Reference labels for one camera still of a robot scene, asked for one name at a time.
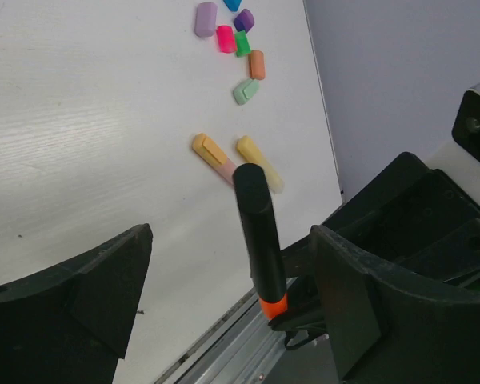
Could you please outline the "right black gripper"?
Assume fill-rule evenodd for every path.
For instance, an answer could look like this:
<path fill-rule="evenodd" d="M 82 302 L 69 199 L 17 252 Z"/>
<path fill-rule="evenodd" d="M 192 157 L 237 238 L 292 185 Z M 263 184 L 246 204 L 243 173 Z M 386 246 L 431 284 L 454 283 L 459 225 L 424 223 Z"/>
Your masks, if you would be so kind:
<path fill-rule="evenodd" d="M 296 350 L 480 350 L 480 207 L 411 153 L 282 252 L 297 280 L 270 322 Z"/>

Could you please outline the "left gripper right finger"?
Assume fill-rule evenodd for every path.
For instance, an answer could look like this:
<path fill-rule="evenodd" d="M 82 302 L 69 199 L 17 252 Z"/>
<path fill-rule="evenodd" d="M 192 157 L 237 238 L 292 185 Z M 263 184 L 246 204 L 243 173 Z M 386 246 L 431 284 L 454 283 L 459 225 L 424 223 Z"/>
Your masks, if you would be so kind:
<path fill-rule="evenodd" d="M 310 249 L 342 383 L 480 383 L 480 292 L 425 278 L 324 226 Z"/>

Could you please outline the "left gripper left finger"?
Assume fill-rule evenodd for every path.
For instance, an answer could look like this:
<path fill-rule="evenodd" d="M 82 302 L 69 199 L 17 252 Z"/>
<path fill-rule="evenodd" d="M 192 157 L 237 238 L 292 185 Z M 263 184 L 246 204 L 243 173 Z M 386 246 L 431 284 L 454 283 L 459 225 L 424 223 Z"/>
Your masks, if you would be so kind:
<path fill-rule="evenodd" d="M 100 246 L 0 285 L 0 383 L 111 383 L 126 356 L 153 234 Z"/>

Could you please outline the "black highlighter orange cap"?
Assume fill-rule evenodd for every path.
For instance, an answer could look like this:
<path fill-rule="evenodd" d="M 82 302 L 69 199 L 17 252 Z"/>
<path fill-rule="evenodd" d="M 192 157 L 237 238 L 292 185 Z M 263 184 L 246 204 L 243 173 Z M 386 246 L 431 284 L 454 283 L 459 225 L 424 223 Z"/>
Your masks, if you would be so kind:
<path fill-rule="evenodd" d="M 287 284 L 274 208 L 263 169 L 253 163 L 233 174 L 234 192 L 253 281 L 262 312 L 269 319 L 288 310 Z"/>

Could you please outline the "pastel green cap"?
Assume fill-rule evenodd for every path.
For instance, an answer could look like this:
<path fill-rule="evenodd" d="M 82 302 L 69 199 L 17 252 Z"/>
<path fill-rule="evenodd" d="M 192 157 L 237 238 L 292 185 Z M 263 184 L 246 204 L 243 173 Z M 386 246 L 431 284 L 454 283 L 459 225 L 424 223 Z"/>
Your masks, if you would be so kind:
<path fill-rule="evenodd" d="M 252 97 L 258 92 L 258 90 L 259 80 L 249 78 L 238 84 L 233 89 L 232 94 L 234 100 L 238 105 L 244 105 L 252 99 Z"/>

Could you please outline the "pastel orange cap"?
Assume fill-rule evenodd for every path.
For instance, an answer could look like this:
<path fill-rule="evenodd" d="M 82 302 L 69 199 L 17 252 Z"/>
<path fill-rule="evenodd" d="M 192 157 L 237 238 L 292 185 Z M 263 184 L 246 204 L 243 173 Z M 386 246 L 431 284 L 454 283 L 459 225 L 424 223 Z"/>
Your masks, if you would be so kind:
<path fill-rule="evenodd" d="M 266 77 L 264 53 L 260 50 L 252 50 L 249 54 L 250 77 L 255 80 L 263 80 Z"/>

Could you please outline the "pastel pink highlighter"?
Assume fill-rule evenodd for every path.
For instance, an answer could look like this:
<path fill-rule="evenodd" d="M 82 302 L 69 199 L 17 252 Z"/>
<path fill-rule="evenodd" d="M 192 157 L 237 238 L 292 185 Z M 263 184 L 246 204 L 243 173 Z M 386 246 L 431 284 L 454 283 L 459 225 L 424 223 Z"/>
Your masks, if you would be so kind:
<path fill-rule="evenodd" d="M 202 160 L 226 182 L 233 185 L 233 174 L 237 167 L 214 140 L 206 134 L 200 133 L 194 137 L 191 146 Z"/>

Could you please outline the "green highlighter cap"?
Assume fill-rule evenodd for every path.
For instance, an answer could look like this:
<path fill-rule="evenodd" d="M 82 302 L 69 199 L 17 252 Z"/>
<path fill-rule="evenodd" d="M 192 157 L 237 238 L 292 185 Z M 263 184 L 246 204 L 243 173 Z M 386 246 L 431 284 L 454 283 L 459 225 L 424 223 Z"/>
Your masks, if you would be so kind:
<path fill-rule="evenodd" d="M 244 30 L 234 34 L 237 50 L 235 52 L 237 57 L 247 56 L 251 52 L 249 40 Z"/>

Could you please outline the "purple highlighter cap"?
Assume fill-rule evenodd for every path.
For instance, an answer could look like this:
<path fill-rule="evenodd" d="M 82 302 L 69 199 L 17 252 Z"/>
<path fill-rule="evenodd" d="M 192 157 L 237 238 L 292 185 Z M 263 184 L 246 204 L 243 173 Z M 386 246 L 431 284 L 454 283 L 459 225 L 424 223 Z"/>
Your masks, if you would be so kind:
<path fill-rule="evenodd" d="M 244 9 L 236 15 L 233 24 L 237 32 L 245 31 L 248 33 L 254 26 L 254 16 L 250 10 Z"/>

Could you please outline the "pink highlighter cap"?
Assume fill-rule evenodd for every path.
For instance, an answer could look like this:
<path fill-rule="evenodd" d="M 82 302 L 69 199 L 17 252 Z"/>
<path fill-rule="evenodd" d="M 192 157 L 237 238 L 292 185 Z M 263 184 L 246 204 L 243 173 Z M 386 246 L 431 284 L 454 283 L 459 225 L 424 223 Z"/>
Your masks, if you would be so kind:
<path fill-rule="evenodd" d="M 234 32 L 229 25 L 220 25 L 216 29 L 219 51 L 226 54 L 232 54 L 237 50 Z"/>

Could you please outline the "blue highlighter cap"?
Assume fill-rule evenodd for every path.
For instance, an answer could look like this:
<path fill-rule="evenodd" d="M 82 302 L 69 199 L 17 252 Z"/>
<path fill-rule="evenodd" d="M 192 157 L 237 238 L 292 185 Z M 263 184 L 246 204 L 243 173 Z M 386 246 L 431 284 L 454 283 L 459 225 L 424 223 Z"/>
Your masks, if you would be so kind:
<path fill-rule="evenodd" d="M 226 7 L 232 11 L 232 12 L 237 12 L 242 0 L 223 0 Z"/>

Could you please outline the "pastel purple cap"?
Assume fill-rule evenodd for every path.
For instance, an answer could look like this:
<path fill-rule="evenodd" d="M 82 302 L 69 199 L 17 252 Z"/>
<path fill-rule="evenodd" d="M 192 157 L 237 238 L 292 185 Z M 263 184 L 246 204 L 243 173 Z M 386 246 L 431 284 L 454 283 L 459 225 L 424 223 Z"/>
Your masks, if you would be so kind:
<path fill-rule="evenodd" d="M 195 14 L 194 32 L 200 38 L 214 35 L 218 7 L 214 2 L 201 2 Z"/>

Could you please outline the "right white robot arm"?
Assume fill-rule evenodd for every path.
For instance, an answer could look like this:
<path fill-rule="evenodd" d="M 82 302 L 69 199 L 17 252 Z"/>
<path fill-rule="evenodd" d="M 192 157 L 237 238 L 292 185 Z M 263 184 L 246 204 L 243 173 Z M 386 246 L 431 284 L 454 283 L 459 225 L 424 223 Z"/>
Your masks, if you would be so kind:
<path fill-rule="evenodd" d="M 475 88 L 463 95 L 452 137 L 480 165 L 480 93 Z M 480 344 L 480 300 L 454 300 L 460 294 L 480 294 L 480 206 L 443 170 L 432 170 L 414 154 L 401 153 L 322 226 L 411 277 L 435 281 L 441 289 L 454 288 L 448 298 L 432 299 L 416 293 L 423 284 L 411 284 L 403 298 L 388 307 L 410 311 L 397 326 L 417 327 L 408 334 L 432 330 L 432 325 L 418 326 L 411 315 L 435 311 L 439 320 L 432 324 L 439 324 L 440 331 L 449 327 L 467 336 L 468 345 Z M 286 350 L 331 336 L 333 325 L 346 337 L 366 336 L 368 346 L 393 327 L 387 328 L 389 312 L 380 301 L 372 306 L 369 300 L 367 310 L 359 315 L 351 311 L 341 322 L 335 315 L 338 320 L 333 322 L 332 315 L 327 320 L 319 308 L 318 294 L 312 299 L 269 322 L 272 330 L 286 332 Z"/>

